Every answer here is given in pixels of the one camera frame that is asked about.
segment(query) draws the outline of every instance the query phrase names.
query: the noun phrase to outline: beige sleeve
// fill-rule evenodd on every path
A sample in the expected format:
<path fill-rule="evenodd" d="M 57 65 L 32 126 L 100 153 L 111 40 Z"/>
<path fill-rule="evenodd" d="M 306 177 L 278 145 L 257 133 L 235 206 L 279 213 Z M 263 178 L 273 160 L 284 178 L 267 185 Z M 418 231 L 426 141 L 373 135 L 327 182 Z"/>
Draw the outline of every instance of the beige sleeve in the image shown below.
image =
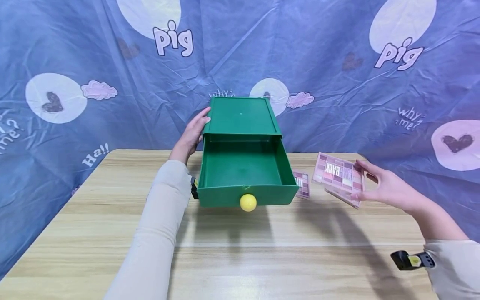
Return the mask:
<path fill-rule="evenodd" d="M 427 268 L 440 300 L 480 299 L 480 244 L 472 240 L 427 240 L 425 251 L 435 267 Z"/>
<path fill-rule="evenodd" d="M 187 167 L 168 160 L 158 171 L 132 246 L 104 299 L 166 299 L 175 238 L 190 199 Z"/>

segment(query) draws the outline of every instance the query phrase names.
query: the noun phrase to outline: yellow ball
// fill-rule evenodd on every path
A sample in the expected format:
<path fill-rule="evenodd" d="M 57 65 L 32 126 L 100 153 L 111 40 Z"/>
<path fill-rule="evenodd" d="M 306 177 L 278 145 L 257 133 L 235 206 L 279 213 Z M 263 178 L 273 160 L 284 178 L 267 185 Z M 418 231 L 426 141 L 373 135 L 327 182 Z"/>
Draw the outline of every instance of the yellow ball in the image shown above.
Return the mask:
<path fill-rule="evenodd" d="M 246 212 L 251 212 L 257 207 L 257 199 L 252 194 L 245 194 L 240 198 L 240 207 Z"/>

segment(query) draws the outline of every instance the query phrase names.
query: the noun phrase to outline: pink eyeshadow palette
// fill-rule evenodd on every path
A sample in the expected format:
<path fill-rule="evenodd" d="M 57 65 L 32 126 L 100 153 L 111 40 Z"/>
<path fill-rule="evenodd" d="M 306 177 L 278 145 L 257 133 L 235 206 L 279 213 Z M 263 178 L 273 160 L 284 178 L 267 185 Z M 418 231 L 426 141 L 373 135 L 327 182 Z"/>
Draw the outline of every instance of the pink eyeshadow palette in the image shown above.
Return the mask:
<path fill-rule="evenodd" d="M 295 181 L 300 187 L 296 196 L 303 199 L 310 199 L 310 181 L 308 179 L 308 174 L 293 171 L 293 177 L 295 177 Z"/>
<path fill-rule="evenodd" d="M 360 206 L 350 196 L 365 190 L 365 175 L 353 163 L 319 152 L 312 180 L 325 185 L 325 191 L 347 204 Z"/>

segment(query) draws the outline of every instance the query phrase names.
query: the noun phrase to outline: black clip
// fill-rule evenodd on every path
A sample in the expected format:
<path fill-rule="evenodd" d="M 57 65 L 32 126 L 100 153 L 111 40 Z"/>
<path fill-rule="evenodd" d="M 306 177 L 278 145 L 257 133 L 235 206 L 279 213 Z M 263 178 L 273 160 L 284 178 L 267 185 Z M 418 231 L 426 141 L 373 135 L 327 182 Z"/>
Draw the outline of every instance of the black clip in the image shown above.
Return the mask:
<path fill-rule="evenodd" d="M 190 183 L 192 184 L 192 196 L 194 199 L 198 199 L 197 186 L 195 185 L 196 180 L 197 179 L 193 176 L 190 178 Z"/>
<path fill-rule="evenodd" d="M 411 271 L 420 269 L 422 267 L 435 267 L 433 258 L 427 252 L 409 255 L 407 251 L 401 250 L 393 252 L 390 254 L 390 257 L 393 259 L 400 271 Z"/>

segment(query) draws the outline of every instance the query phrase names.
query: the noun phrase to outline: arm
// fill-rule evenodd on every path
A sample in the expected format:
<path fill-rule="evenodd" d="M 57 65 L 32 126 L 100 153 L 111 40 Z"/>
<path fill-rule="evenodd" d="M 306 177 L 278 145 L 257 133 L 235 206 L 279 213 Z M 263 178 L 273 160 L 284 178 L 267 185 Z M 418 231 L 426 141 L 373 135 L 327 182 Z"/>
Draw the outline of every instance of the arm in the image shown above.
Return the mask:
<path fill-rule="evenodd" d="M 175 241 L 190 199 L 188 158 L 210 121 L 204 109 L 185 128 L 147 196 L 133 243 L 104 299 L 166 299 Z"/>
<path fill-rule="evenodd" d="M 353 198 L 397 207 L 417 221 L 425 238 L 424 250 L 435 262 L 435 267 L 427 268 L 427 272 L 439 299 L 480 299 L 480 244 L 469 240 L 441 206 L 393 172 L 369 162 L 357 164 L 378 187 L 352 195 Z"/>
<path fill-rule="evenodd" d="M 452 217 L 437 203 L 418 193 L 418 206 L 408 212 L 417 221 L 425 240 L 468 240 Z"/>

